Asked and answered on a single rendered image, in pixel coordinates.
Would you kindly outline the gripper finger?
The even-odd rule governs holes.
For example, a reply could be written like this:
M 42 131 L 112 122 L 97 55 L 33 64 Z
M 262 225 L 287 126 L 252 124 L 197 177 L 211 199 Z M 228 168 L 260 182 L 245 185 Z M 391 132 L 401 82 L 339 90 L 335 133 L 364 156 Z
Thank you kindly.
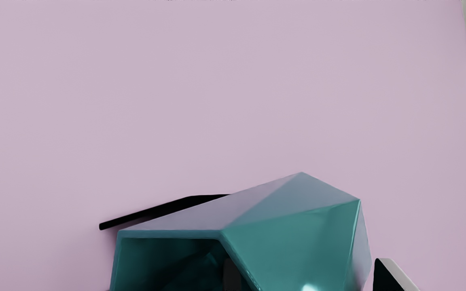
M 398 264 L 390 258 L 374 261 L 373 291 L 420 291 Z

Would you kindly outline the teal faceted mug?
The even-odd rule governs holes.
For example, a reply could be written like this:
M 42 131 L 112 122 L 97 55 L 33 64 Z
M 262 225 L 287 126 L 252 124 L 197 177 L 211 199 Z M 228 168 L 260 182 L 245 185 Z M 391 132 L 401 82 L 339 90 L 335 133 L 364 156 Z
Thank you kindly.
M 306 173 L 118 231 L 109 291 L 362 291 L 361 200 Z

